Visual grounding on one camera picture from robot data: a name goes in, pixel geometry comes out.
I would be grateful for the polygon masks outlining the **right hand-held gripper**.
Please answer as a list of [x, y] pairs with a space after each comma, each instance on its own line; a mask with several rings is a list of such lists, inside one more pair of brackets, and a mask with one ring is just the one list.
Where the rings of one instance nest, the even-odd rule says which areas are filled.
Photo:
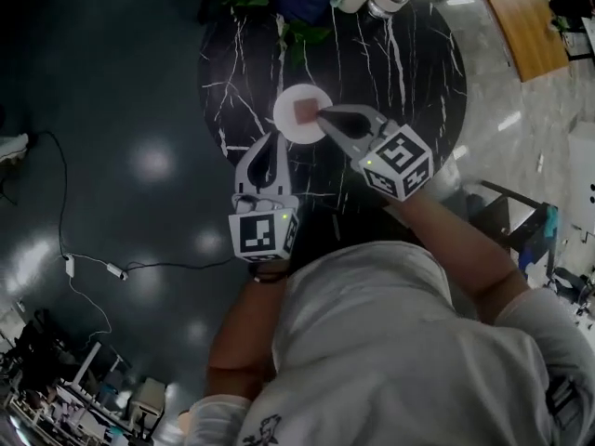
[[366, 105], [334, 105], [317, 113], [317, 123], [351, 159], [363, 157], [372, 133], [378, 137], [358, 162], [366, 184], [405, 201], [433, 177], [433, 154], [409, 125], [397, 125]]

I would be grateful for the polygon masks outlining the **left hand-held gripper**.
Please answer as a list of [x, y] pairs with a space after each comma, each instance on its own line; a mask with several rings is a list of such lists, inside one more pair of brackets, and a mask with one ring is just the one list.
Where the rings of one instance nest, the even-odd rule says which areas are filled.
[[298, 198], [291, 195], [287, 140], [282, 133], [263, 136], [243, 155], [235, 167], [236, 192], [260, 193], [266, 187], [270, 164], [274, 175], [267, 193], [274, 195], [232, 197], [233, 250], [248, 263], [289, 259], [298, 231]]

